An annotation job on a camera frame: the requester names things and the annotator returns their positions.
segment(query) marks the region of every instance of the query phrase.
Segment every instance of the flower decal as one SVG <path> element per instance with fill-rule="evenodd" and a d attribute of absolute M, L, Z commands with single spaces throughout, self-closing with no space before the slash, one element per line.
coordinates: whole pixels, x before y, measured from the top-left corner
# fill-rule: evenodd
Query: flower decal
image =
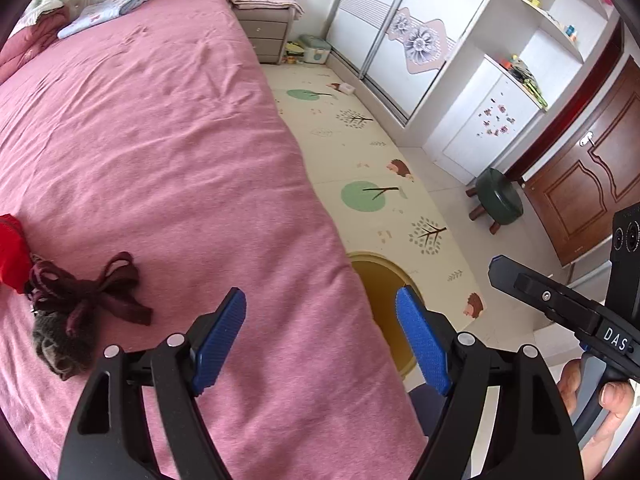
<path fill-rule="evenodd" d="M 411 22 L 404 14 L 398 14 L 391 22 L 391 31 L 398 36 L 404 36 L 409 32 Z"/>
<path fill-rule="evenodd" d="M 424 65 L 435 57 L 437 39 L 429 27 L 415 27 L 404 40 L 407 59 L 416 65 Z"/>
<path fill-rule="evenodd" d="M 391 41 L 399 40 L 404 41 L 404 38 L 412 28 L 411 14 L 409 9 L 398 10 L 394 18 L 391 20 L 387 35 Z"/>

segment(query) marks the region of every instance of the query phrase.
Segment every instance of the wooden door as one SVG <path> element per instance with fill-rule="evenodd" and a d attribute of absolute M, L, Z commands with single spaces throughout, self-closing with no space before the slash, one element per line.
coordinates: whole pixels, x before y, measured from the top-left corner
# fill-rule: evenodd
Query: wooden door
<path fill-rule="evenodd" d="M 609 237 L 616 211 L 640 202 L 640 68 L 632 58 L 525 192 L 563 265 Z"/>

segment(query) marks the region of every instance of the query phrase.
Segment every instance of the folded blue cloth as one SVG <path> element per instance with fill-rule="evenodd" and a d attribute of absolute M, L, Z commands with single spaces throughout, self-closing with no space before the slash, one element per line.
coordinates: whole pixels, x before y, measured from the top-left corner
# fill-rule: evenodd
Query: folded blue cloth
<path fill-rule="evenodd" d="M 124 16 L 146 1 L 147 0 L 106 0 L 99 4 L 85 7 L 73 23 L 59 31 L 58 38 L 62 40 L 86 28 L 114 20 L 119 16 Z"/>

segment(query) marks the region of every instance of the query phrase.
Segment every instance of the cabinet door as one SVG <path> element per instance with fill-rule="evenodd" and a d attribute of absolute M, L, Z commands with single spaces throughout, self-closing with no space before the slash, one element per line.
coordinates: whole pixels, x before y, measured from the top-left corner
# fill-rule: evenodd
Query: cabinet door
<path fill-rule="evenodd" d="M 340 0 L 327 41 L 361 69 L 394 0 Z"/>
<path fill-rule="evenodd" d="M 443 155 L 471 175 L 479 176 L 539 110 L 516 83 L 503 75 Z"/>

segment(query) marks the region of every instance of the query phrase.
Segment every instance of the door handle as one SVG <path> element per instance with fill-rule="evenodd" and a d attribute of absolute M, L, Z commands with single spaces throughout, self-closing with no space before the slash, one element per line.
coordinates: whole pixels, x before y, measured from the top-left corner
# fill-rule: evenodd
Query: door handle
<path fill-rule="evenodd" d="M 580 147 L 586 146 L 587 143 L 589 142 L 591 143 L 592 146 L 595 146 L 595 144 L 591 139 L 593 139 L 593 132 L 587 132 L 587 134 L 578 141 L 578 146 Z"/>

